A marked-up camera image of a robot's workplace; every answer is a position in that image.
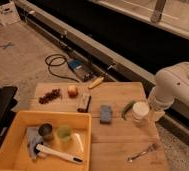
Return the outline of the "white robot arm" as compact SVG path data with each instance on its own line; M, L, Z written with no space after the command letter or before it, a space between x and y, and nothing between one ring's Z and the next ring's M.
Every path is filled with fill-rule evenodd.
M148 96L152 120L159 121L175 100L189 107L189 62L165 67L155 74L155 86Z

